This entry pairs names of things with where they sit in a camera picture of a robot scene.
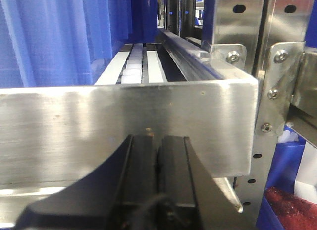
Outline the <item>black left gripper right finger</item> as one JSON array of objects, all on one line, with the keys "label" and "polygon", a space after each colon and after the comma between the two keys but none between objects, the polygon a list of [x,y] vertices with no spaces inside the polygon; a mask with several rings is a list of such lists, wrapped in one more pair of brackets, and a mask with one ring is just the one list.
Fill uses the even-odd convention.
[{"label": "black left gripper right finger", "polygon": [[253,230],[225,197],[196,155],[188,137],[166,136],[158,152],[160,230]]}]

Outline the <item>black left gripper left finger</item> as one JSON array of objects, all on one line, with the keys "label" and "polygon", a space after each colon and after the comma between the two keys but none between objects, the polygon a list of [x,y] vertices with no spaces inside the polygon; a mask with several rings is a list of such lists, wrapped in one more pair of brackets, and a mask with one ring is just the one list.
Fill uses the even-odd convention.
[{"label": "black left gripper left finger", "polygon": [[149,136],[129,135],[100,166],[64,190],[29,204],[16,230],[119,230],[156,196],[156,151]]}]

